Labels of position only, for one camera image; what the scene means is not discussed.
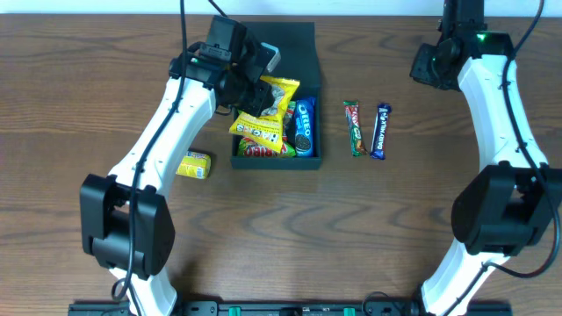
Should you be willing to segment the yellow snack bag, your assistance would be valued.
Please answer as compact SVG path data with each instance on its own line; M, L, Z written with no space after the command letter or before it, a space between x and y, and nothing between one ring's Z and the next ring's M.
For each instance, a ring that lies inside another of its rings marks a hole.
M231 134L252 139L259 145L280 153L283 147L283 120L299 80L262 75L260 79L271 85L273 105L262 111L259 118L239 111L238 118L229 127Z

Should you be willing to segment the colourful Haribo gummy bag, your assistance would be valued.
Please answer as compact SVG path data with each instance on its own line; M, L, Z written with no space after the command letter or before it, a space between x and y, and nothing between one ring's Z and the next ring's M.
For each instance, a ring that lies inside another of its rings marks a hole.
M292 158L296 155L296 150L288 142L288 136L286 135L285 129L289 125L292 115L294 114L296 103L290 101L288 109L285 113L283 120L283 147L280 153L274 152L271 149L259 145L248 137L241 137L238 144L237 155L243 157L261 157L261 158Z

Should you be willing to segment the blue Oreo cookie pack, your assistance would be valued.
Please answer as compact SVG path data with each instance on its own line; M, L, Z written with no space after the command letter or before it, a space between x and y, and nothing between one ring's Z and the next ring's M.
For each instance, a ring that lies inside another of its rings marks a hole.
M313 130L315 98L307 97L296 102L294 145L297 156L313 156Z

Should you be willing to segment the yellow candy canister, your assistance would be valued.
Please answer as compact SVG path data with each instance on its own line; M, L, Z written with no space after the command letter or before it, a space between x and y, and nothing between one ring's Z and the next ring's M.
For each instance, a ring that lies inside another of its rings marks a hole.
M203 180L209 176L211 164L210 155L188 151L181 160L176 174Z

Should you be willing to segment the green red Milo bar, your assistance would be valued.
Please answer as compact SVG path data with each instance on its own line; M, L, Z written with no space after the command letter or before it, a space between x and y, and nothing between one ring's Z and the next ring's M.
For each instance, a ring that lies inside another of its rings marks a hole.
M351 145L351 153L353 156L366 155L367 151L359 123L359 103L357 100L344 100L346 119L348 120L349 141Z

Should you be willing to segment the blue Dairy Milk bar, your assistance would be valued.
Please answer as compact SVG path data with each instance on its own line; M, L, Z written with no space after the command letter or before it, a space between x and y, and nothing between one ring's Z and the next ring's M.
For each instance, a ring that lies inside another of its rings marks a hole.
M373 138L371 142L370 157L375 160L385 159L385 135L388 126L389 115L392 107L389 104L381 103L377 107L375 117Z

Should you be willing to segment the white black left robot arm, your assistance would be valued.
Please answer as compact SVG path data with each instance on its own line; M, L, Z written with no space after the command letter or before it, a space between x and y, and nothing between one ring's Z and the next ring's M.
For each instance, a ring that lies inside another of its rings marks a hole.
M277 47L196 42L169 64L162 101L140 138L107 176L80 191L83 251L115 277L111 296L132 315L170 315L177 302L165 268L175 239L169 190L191 143L220 106L260 115L273 104L262 75Z

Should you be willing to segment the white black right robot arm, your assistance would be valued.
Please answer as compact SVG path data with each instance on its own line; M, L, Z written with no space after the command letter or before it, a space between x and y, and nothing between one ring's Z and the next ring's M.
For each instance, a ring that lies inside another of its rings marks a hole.
M447 0L440 38L420 46L411 77L461 92L479 149L479 173L455 199L453 242L417 289L409 315L466 315L472 297L509 259L561 229L561 172L552 168L530 129L515 58L521 44L492 32L480 0Z

